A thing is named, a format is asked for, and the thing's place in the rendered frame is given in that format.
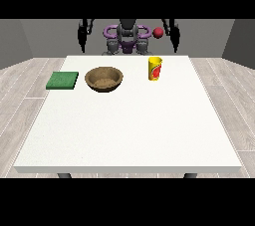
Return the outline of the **small red ball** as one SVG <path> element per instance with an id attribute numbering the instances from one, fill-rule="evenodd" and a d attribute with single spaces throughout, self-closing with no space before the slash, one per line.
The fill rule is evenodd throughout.
<path id="1" fill-rule="evenodd" d="M 153 30 L 152 35 L 155 39 L 160 39 L 163 36 L 163 29 L 161 27 L 156 27 Z"/>

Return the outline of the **yellow cup with melon print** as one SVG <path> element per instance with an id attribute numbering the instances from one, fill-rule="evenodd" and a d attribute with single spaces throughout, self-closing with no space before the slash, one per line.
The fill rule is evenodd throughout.
<path id="1" fill-rule="evenodd" d="M 149 57 L 148 58 L 148 79 L 150 81 L 157 81 L 162 65 L 161 57 Z"/>

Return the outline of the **green square pad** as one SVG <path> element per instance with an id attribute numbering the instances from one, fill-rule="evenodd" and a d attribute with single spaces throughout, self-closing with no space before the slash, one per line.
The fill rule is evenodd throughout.
<path id="1" fill-rule="evenodd" d="M 75 87 L 78 72 L 54 72 L 47 85 L 47 90 L 72 90 Z"/>

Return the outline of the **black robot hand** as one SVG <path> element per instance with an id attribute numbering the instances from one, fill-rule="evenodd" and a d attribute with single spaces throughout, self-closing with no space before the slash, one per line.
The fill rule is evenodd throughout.
<path id="1" fill-rule="evenodd" d="M 180 41 L 180 30 L 174 19 L 162 19 L 165 34 L 170 38 L 173 51 L 177 52 Z"/>
<path id="2" fill-rule="evenodd" d="M 81 46 L 82 52 L 85 52 L 87 37 L 92 34 L 93 26 L 93 19 L 81 19 L 79 22 L 78 42 Z"/>

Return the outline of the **brown wooden bowl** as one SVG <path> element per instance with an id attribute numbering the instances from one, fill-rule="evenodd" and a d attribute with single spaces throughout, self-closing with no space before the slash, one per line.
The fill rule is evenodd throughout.
<path id="1" fill-rule="evenodd" d="M 114 67 L 97 67 L 85 75 L 87 85 L 98 93 L 114 91 L 122 82 L 123 73 Z"/>

